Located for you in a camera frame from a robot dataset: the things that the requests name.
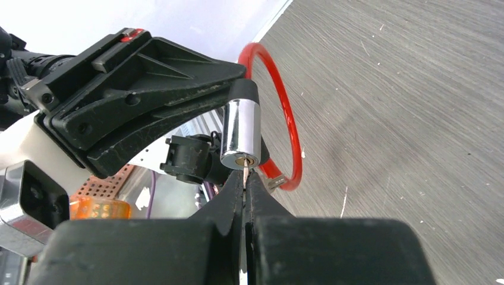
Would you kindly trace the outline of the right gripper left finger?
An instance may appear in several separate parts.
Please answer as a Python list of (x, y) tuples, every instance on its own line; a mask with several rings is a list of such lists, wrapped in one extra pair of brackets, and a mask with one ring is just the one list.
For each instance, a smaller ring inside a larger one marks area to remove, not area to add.
[(39, 255), (29, 284), (238, 284), (243, 173), (186, 219), (71, 220)]

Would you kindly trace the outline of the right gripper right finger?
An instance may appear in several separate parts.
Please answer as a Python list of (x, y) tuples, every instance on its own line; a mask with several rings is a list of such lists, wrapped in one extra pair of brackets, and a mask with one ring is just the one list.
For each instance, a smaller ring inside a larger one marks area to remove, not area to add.
[(386, 218), (295, 217), (246, 182), (249, 284), (434, 284), (417, 235)]

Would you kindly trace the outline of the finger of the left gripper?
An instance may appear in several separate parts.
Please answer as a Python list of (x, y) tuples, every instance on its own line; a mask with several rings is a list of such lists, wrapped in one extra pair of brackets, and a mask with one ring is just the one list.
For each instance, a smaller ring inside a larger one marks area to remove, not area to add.
[(227, 94), (208, 94), (136, 117), (98, 141), (87, 152), (84, 165), (97, 177), (113, 175), (152, 142), (227, 101)]

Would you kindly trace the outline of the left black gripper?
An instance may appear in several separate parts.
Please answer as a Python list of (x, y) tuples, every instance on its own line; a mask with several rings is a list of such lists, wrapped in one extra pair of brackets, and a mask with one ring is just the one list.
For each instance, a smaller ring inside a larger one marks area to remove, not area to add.
[(30, 52), (1, 30), (1, 125), (35, 110), (71, 151), (89, 151), (130, 120), (163, 106), (227, 94), (245, 67), (212, 59), (141, 28), (109, 34), (77, 56)]

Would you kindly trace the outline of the red cable lock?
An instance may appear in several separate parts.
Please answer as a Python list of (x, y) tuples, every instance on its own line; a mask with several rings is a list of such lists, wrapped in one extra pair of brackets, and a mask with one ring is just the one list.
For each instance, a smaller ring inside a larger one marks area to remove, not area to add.
[[(292, 174), (286, 177), (276, 163), (268, 158), (262, 160), (261, 108), (257, 84), (252, 79), (253, 62), (259, 58), (268, 70), (277, 91), (285, 117), (292, 150)], [(284, 191), (298, 188), (303, 176), (303, 157), (297, 126), (286, 87), (279, 70), (267, 49), (260, 43), (249, 43), (241, 51), (238, 63), (245, 66), (243, 79), (236, 80), (230, 89), (224, 107), (221, 163), (235, 170), (248, 172), (259, 169), (269, 179), (281, 179)]]

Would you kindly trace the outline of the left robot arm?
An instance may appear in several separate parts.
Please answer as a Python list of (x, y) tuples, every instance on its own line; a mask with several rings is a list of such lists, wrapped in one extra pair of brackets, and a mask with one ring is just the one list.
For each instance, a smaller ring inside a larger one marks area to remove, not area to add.
[(169, 131), (224, 106), (245, 73), (140, 28), (109, 34), (76, 56), (30, 52), (1, 31), (1, 125), (36, 112), (44, 134), (104, 178)]

